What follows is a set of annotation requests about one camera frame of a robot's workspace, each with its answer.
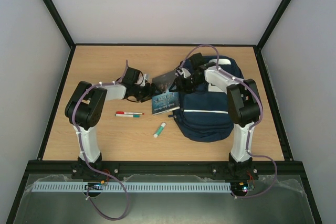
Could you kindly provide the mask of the dark blue paperback book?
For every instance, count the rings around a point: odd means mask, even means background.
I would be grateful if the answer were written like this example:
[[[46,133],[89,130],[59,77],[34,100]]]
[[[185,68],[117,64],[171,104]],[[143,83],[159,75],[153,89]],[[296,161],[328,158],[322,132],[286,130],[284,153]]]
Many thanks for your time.
[[[161,90],[161,94],[152,97],[153,115],[171,112],[180,108],[179,93],[169,91],[169,87],[175,78],[175,70],[172,70],[152,79],[152,83],[155,83]]]

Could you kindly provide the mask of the navy blue student backpack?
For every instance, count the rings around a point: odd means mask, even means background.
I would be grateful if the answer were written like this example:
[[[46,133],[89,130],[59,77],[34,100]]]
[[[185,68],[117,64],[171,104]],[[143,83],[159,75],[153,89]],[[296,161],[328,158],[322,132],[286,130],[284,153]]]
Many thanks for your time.
[[[230,136],[234,124],[228,114],[225,92],[206,82],[192,93],[178,94],[180,108],[173,111],[172,117],[185,137],[210,143]]]

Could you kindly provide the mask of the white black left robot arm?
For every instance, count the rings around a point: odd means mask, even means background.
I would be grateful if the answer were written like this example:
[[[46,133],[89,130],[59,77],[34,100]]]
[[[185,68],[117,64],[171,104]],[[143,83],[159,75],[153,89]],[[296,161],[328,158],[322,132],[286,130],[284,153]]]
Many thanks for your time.
[[[76,131],[80,149],[77,162],[72,165],[72,178],[101,179],[107,174],[103,171],[96,129],[106,101],[134,97],[136,102],[145,102],[161,93],[156,84],[148,81],[146,74],[130,67],[126,67],[116,81],[79,82],[65,108],[65,116]]]

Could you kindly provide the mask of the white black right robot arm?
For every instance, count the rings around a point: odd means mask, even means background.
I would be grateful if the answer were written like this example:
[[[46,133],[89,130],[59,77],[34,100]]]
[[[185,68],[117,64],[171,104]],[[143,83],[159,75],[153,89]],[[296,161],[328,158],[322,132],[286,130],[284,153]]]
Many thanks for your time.
[[[173,71],[170,88],[178,91],[180,107],[173,117],[182,134],[192,141],[212,143],[234,136],[228,154],[231,178],[251,172],[251,139],[262,115],[257,85],[244,79],[236,61],[226,56],[194,54]]]

